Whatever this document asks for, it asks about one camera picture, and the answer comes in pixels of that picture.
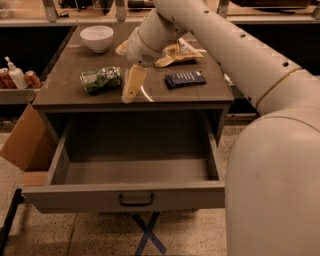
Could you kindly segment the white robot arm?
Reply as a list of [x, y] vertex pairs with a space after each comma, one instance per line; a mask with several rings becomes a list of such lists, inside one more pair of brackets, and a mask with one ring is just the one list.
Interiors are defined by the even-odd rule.
[[320, 80], [203, 0], [154, 0], [126, 56], [144, 69], [185, 33], [260, 115], [228, 160], [227, 256], [320, 256]]

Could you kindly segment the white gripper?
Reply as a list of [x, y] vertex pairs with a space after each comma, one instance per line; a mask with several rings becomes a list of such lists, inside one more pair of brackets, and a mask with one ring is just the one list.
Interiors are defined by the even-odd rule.
[[125, 40], [118, 45], [115, 52], [120, 56], [127, 55], [128, 60], [134, 64], [125, 73], [125, 84], [122, 90], [122, 101], [131, 103], [146, 79], [147, 71], [143, 67], [153, 66], [160, 58], [161, 39], [153, 32], [136, 27], [128, 41]]

